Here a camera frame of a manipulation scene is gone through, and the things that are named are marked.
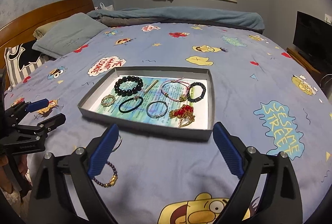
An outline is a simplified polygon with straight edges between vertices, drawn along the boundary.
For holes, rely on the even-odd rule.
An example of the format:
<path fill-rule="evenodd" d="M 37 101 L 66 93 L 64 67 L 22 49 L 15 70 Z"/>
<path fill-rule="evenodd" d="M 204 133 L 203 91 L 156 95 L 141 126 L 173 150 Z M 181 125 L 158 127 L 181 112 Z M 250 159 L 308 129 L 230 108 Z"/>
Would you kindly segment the striped black white pillow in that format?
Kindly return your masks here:
<path fill-rule="evenodd" d="M 5 49 L 4 59 L 11 88 L 23 82 L 38 67 L 51 59 L 51 57 L 33 49 L 35 42 L 36 40 L 33 40 Z"/>

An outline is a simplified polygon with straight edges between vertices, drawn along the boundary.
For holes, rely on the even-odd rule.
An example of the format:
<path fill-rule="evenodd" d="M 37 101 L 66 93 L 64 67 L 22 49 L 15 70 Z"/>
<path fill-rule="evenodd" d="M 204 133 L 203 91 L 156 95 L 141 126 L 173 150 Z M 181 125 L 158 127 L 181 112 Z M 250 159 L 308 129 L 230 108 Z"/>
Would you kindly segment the blue Sesame Street bedsheet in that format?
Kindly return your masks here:
<path fill-rule="evenodd" d="M 274 42 L 254 32 L 183 23 L 106 28 L 73 52 L 48 61 L 5 97 L 55 102 L 32 124 L 63 113 L 47 150 L 66 154 L 104 128 L 85 119 L 78 104 L 117 67 L 208 69 L 214 87 L 214 124 L 221 122 L 261 153 L 286 152 L 302 198 L 303 219 L 331 186 L 331 104 L 308 72 Z M 180 140 L 121 129 L 111 155 L 119 172 L 114 187 L 98 189 L 120 223 L 211 223 L 236 187 L 213 139 Z"/>

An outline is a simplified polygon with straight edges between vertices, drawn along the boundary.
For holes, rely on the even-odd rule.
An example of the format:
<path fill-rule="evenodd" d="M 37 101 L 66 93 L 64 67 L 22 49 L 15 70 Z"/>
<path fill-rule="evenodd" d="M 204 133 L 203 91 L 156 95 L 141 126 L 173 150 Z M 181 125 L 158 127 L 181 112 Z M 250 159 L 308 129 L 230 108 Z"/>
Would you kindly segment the printed paper sheet in tray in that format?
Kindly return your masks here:
<path fill-rule="evenodd" d="M 184 129 L 209 127 L 207 79 L 141 76 L 142 90 L 122 97 L 137 85 L 123 78 L 109 79 L 89 97 L 86 109 L 107 119 Z"/>

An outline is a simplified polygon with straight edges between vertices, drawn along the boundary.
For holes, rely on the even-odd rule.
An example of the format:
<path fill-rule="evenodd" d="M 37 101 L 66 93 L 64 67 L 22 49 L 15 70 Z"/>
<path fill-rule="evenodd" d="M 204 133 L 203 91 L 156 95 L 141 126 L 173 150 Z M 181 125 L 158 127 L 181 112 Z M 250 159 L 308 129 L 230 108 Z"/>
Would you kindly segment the grey shallow cardboard tray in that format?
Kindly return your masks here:
<path fill-rule="evenodd" d="M 142 89 L 122 97 L 115 83 L 139 77 Z M 83 117 L 117 124 L 121 129 L 180 140 L 207 141 L 214 124 L 214 87 L 208 69 L 190 67 L 117 67 L 81 99 Z"/>

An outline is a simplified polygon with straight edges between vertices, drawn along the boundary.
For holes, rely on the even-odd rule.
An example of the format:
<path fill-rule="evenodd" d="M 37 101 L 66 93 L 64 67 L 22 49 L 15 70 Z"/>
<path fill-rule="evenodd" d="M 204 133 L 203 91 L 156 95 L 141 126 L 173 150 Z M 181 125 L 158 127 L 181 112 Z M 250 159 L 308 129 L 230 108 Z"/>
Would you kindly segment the grey blue pillow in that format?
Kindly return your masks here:
<path fill-rule="evenodd" d="M 52 58 L 60 58 L 86 44 L 107 28 L 84 13 L 63 19 L 38 39 L 32 49 Z"/>

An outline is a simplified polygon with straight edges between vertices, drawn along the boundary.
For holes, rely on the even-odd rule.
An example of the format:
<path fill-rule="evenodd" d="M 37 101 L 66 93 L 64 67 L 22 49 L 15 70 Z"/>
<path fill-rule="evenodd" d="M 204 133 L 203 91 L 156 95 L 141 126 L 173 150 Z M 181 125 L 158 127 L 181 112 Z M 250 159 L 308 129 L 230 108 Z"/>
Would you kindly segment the yellow green pillow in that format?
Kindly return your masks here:
<path fill-rule="evenodd" d="M 41 39 L 49 30 L 51 30 L 55 25 L 57 25 L 60 22 L 62 22 L 62 19 L 47 23 L 45 25 L 42 25 L 42 26 L 36 28 L 36 30 L 34 30 L 34 32 L 33 32 L 34 38 L 36 40 Z"/>

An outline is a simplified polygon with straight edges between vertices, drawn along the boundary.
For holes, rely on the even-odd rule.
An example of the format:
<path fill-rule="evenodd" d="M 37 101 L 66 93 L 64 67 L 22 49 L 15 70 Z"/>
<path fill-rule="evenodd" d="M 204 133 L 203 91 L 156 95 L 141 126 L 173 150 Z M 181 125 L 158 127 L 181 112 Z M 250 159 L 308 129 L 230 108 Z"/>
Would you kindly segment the wooden headboard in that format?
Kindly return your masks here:
<path fill-rule="evenodd" d="M 38 27 L 94 9 L 92 0 L 62 0 L 27 12 L 1 27 L 1 69 L 6 69 L 5 49 L 33 41 Z"/>

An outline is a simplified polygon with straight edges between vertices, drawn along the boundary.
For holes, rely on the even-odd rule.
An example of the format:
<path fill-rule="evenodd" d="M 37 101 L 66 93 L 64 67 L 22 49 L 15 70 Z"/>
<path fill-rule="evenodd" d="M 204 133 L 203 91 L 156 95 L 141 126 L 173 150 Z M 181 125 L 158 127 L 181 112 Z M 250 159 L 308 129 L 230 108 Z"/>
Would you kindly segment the teal folded blanket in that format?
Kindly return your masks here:
<path fill-rule="evenodd" d="M 130 10 L 94 10 L 87 15 L 109 27 L 147 23 L 198 23 L 263 33 L 265 25 L 256 12 L 241 12 L 198 7 L 158 7 Z"/>

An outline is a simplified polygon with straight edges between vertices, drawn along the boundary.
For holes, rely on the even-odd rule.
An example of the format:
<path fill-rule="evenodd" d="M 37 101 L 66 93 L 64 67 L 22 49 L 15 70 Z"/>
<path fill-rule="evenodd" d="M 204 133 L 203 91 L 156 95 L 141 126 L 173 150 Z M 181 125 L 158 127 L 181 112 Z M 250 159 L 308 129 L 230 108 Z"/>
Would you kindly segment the wooden TV stand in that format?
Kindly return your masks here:
<path fill-rule="evenodd" d="M 315 81 L 323 77 L 323 73 L 314 68 L 298 51 L 287 48 L 286 52 L 314 78 Z"/>

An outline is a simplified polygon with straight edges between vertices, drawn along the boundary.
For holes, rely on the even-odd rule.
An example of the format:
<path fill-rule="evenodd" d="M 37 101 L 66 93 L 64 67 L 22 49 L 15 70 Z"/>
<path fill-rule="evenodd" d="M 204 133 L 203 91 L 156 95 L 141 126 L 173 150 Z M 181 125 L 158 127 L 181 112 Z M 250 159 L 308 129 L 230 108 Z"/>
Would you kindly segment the white plastic bag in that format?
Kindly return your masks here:
<path fill-rule="evenodd" d="M 108 10 L 108 11 L 114 11 L 114 6 L 113 5 L 109 5 L 106 6 L 104 3 L 100 3 L 100 9 L 102 10 Z"/>

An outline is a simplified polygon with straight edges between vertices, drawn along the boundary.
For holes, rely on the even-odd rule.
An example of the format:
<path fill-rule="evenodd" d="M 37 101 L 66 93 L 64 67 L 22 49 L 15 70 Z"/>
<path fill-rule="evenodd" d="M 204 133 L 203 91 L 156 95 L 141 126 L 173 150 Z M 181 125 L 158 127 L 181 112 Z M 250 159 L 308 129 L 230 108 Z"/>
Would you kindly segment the black television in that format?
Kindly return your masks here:
<path fill-rule="evenodd" d="M 293 44 L 311 61 L 331 69 L 331 25 L 297 11 Z"/>

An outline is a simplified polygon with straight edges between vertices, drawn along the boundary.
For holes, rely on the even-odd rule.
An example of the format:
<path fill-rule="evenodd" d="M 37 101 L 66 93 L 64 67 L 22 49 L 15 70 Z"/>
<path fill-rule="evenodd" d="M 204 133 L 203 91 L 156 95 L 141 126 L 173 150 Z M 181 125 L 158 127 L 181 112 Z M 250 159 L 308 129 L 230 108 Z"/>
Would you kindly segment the white wall socket strip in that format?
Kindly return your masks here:
<path fill-rule="evenodd" d="M 332 16 L 325 14 L 324 21 L 328 23 L 329 25 L 332 25 Z"/>

